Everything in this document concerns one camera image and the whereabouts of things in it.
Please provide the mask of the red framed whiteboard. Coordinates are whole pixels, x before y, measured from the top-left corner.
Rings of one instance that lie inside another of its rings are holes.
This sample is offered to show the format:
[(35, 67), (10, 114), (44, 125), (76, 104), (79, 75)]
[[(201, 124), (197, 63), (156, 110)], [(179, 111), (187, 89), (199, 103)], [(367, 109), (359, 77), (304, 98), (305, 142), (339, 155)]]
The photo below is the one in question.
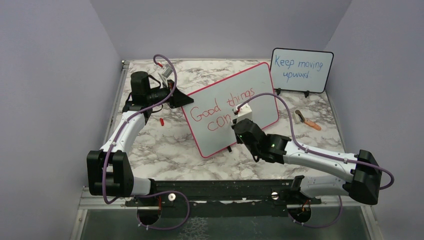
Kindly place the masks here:
[(189, 94), (193, 103), (182, 111), (199, 154), (208, 158), (236, 143), (233, 109), (249, 100), (252, 120), (261, 129), (279, 120), (270, 66), (261, 62)]

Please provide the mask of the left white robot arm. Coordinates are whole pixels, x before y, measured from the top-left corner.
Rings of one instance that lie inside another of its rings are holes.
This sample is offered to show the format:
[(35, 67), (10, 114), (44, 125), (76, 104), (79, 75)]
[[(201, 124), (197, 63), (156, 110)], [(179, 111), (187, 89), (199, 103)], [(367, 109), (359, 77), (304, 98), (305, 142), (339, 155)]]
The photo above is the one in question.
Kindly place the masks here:
[(145, 71), (131, 74), (131, 93), (122, 109), (118, 127), (99, 150), (88, 153), (86, 164), (91, 195), (104, 198), (138, 196), (147, 206), (157, 200), (153, 181), (134, 176), (128, 153), (155, 107), (167, 104), (171, 109), (177, 109), (192, 104), (194, 99), (181, 92), (170, 79), (163, 85), (151, 87), (150, 81), (154, 79)]

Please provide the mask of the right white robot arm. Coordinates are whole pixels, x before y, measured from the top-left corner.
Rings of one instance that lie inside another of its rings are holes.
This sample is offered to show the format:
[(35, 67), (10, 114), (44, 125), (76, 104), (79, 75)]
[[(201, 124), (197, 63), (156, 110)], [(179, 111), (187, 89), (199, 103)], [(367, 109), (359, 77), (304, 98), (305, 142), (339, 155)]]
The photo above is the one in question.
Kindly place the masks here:
[(371, 152), (338, 153), (310, 147), (288, 136), (266, 134), (249, 119), (237, 122), (232, 129), (237, 143), (247, 147), (255, 162), (299, 165), (327, 174), (298, 177), (288, 190), (292, 202), (300, 204), (317, 196), (349, 196), (366, 205), (378, 203), (383, 171)]

